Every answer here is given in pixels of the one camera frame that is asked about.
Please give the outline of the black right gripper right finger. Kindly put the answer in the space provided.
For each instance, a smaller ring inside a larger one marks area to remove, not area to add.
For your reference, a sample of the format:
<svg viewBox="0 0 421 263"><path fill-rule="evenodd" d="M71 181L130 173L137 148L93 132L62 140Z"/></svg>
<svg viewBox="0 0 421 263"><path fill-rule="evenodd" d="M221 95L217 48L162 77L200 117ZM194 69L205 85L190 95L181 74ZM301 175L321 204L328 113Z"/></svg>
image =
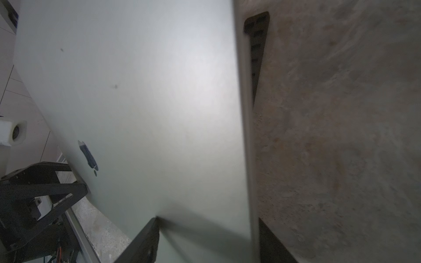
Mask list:
<svg viewBox="0 0 421 263"><path fill-rule="evenodd" d="M297 263L267 224L259 218L259 245L261 263Z"/></svg>

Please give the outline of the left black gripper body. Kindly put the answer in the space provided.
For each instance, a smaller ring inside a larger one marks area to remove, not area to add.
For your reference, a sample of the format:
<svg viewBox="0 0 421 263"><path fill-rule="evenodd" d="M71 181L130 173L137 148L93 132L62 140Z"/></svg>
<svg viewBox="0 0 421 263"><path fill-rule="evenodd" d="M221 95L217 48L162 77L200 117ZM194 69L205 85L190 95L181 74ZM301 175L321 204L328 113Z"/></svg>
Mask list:
<svg viewBox="0 0 421 263"><path fill-rule="evenodd" d="M43 217L33 198L1 201L1 262L24 263L51 256L62 259L66 227L60 219L66 201Z"/></svg>

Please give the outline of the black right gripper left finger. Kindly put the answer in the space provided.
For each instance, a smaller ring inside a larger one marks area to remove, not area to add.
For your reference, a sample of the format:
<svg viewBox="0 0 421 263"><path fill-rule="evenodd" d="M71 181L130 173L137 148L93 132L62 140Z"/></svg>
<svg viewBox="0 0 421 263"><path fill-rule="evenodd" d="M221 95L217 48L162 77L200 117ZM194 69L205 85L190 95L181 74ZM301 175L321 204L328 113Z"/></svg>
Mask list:
<svg viewBox="0 0 421 263"><path fill-rule="evenodd" d="M158 217L152 218L129 246L117 258L116 263L155 263L160 240Z"/></svg>

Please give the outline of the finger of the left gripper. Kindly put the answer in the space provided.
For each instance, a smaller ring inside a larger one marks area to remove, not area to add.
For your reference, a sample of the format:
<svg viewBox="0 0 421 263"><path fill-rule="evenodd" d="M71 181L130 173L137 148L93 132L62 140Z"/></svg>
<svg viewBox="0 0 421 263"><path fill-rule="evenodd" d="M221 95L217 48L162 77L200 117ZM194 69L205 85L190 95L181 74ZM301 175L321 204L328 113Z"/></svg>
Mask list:
<svg viewBox="0 0 421 263"><path fill-rule="evenodd" d="M65 163L41 162L1 177L1 201L48 196L52 203L66 201L66 211L88 193L84 183L62 184L57 172L70 172Z"/></svg>

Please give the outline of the silver laptop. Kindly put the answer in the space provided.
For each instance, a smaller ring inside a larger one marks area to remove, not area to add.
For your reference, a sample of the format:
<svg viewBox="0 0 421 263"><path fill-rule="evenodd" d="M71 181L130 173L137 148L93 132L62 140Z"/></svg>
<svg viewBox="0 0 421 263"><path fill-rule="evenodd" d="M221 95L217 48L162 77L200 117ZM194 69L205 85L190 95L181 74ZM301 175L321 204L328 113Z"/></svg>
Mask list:
<svg viewBox="0 0 421 263"><path fill-rule="evenodd" d="M159 263L257 263L250 47L236 1L22 1L14 66L87 199Z"/></svg>

